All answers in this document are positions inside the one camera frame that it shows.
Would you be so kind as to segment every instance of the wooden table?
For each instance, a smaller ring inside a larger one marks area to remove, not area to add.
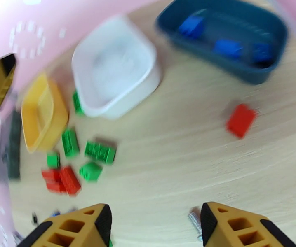
[[[271,7],[265,0],[251,2]],[[209,62],[178,51],[154,27],[171,0],[145,7],[130,17],[155,43],[164,69],[161,85],[147,100],[116,121],[78,117],[70,98],[74,84],[72,51],[51,66],[70,107],[81,155],[87,140],[118,144],[113,166],[97,183],[81,179],[75,198],[50,193],[41,177],[46,154],[28,154],[21,145],[21,182],[11,183],[17,230],[33,230],[31,213],[43,221],[54,209],[107,203],[113,212],[117,247],[201,246],[187,215],[191,207],[217,201],[263,214],[296,242],[296,39],[290,38],[281,65],[270,79],[250,86]],[[245,102],[259,116],[243,140],[225,130],[234,105]]]

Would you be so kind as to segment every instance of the toy block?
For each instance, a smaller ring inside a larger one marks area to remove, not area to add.
[[[75,91],[73,94],[73,106],[75,108],[75,113],[79,116],[84,115],[84,112],[82,110],[82,107],[80,106],[80,101],[78,97],[78,93]]]
[[[84,155],[106,164],[112,164],[115,159],[116,149],[99,143],[87,142]]]
[[[186,37],[199,38],[204,30],[204,18],[198,16],[188,17],[181,26],[179,26],[178,31]]]
[[[253,60],[255,63],[269,62],[272,60],[272,47],[266,43],[253,44]]]
[[[67,190],[67,193],[70,196],[75,196],[77,192],[80,190],[81,185],[70,165],[61,168],[60,178],[64,187]]]
[[[78,141],[74,130],[67,129],[63,132],[62,144],[66,158],[73,158],[79,154]]]
[[[102,167],[94,162],[85,164],[79,170],[79,174],[86,181],[97,181],[101,172],[102,172]]]
[[[50,169],[60,168],[60,155],[57,152],[47,154],[47,166]]]
[[[213,51],[228,58],[239,59],[242,56],[243,46],[236,41],[219,39],[216,41]]]
[[[46,183],[46,187],[50,192],[54,193],[66,193],[66,188],[64,187],[63,183],[56,182],[56,183]]]
[[[60,182],[60,172],[57,169],[42,170],[42,177],[47,182]]]
[[[249,109],[246,104],[240,104],[227,122],[227,130],[238,138],[243,138],[255,118],[256,112],[254,110]]]

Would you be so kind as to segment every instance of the screw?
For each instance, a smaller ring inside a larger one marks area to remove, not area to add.
[[[202,226],[200,223],[200,219],[198,218],[198,216],[196,215],[195,212],[191,212],[188,215],[189,220],[192,222],[193,226],[195,227],[195,229],[197,230],[197,233],[199,234],[197,239],[200,242],[203,242],[203,236],[202,236]]]

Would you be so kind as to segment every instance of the white plastic bin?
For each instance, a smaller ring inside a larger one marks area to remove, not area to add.
[[[124,16],[107,20],[80,42],[72,69],[82,110],[89,117],[121,117],[161,79],[155,47]]]

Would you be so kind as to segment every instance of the black component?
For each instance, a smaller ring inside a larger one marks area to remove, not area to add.
[[[51,221],[41,223],[17,247],[31,247],[52,224]]]
[[[260,222],[264,227],[282,244],[284,247],[296,247],[296,244],[291,241],[272,221],[261,219]]]
[[[201,227],[202,227],[203,246],[205,246],[209,241],[210,237],[214,232],[214,229],[217,227],[217,224],[218,224],[218,220],[214,216],[209,205],[207,203],[204,203],[201,210]]]
[[[33,214],[32,214],[32,220],[31,220],[31,223],[32,223],[34,226],[38,225],[38,218],[37,218],[36,213],[33,213]]]
[[[95,226],[106,246],[109,246],[112,215],[109,205],[105,205],[95,221]]]
[[[5,149],[7,157],[8,178],[20,179],[20,144],[21,144],[22,119],[21,113],[14,110],[12,113],[11,131],[8,146]]]
[[[14,53],[9,54],[0,60],[2,68],[4,69],[5,75],[8,76],[14,66],[16,65],[16,58]]]

